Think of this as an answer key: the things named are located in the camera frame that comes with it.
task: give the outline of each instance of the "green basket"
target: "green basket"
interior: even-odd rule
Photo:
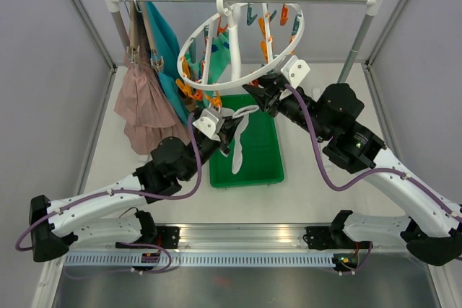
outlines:
[[[256,105],[247,94],[222,96],[223,107],[237,110],[248,105]],[[243,164],[234,175],[231,172],[234,144],[231,152],[224,157],[219,151],[210,158],[210,185],[214,188],[242,187],[246,185],[265,185],[284,180],[281,153],[277,141],[274,119],[256,112],[249,115],[249,124],[240,137],[243,145]]]

